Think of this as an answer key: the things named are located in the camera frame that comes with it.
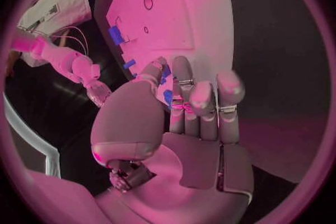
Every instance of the wire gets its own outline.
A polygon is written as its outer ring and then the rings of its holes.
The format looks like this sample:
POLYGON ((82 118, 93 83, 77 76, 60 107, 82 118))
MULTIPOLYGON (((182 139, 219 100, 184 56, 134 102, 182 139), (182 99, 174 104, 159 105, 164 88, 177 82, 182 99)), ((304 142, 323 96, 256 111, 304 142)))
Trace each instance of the wire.
POLYGON ((57 32, 62 31, 64 29, 76 29, 77 31, 79 31, 81 33, 81 35, 83 36, 84 41, 85 41, 86 51, 87 51, 87 55, 88 55, 88 43, 87 43, 86 37, 85 37, 84 33, 82 32, 82 30, 79 29, 78 27, 75 27, 75 26, 66 26, 66 27, 63 27, 63 28, 59 29, 57 32))
POLYGON ((81 44, 83 50, 84 50, 84 53, 85 55, 87 56, 87 52, 86 52, 86 49, 85 49, 85 46, 83 45, 82 41, 80 41, 79 39, 73 37, 73 36, 67 36, 67 35, 51 35, 52 38, 71 38, 71 39, 74 39, 75 41, 77 41, 78 43, 81 44))

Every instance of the robotic hand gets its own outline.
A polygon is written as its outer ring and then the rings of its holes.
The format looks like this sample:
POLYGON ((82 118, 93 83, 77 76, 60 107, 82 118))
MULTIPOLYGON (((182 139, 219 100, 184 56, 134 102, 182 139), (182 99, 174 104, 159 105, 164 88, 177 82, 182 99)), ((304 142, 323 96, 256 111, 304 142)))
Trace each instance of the robotic hand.
POLYGON ((100 66, 81 53, 66 47, 58 47, 43 36, 35 37, 31 33, 17 29, 12 49, 29 52, 35 59, 49 62, 61 75, 74 83, 81 83, 87 90, 87 96, 98 107, 102 107, 111 91, 101 81, 100 66))
MULTIPOLYGON (((233 71, 218 74, 217 106, 210 82, 195 83, 188 60, 176 57, 170 132, 163 133, 155 93, 165 65, 163 58, 148 64, 96 117, 91 146, 111 169, 109 195, 138 223, 237 223, 253 193, 251 163, 238 144, 242 82, 233 71)), ((128 222, 134 220, 123 216, 128 222)))

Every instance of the circular hole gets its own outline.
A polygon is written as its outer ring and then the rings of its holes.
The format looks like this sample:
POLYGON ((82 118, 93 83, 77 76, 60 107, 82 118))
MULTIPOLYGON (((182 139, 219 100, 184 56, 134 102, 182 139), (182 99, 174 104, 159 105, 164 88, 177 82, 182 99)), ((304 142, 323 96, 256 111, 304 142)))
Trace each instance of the circular hole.
POLYGON ((151 10, 152 9, 152 7, 153 7, 153 0, 143 0, 143 3, 144 3, 144 7, 147 10, 151 10))

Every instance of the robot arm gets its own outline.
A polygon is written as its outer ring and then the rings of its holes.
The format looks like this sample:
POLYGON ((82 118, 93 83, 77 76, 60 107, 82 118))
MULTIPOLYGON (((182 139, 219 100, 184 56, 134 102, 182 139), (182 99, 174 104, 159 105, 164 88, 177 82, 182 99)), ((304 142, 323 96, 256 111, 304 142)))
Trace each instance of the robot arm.
POLYGON ((81 83, 87 89, 88 97, 102 107, 111 91, 101 81, 100 66, 81 53, 67 47, 58 47, 43 36, 34 37, 29 32, 17 29, 12 49, 29 52, 35 59, 49 62, 53 68, 74 83, 81 83))

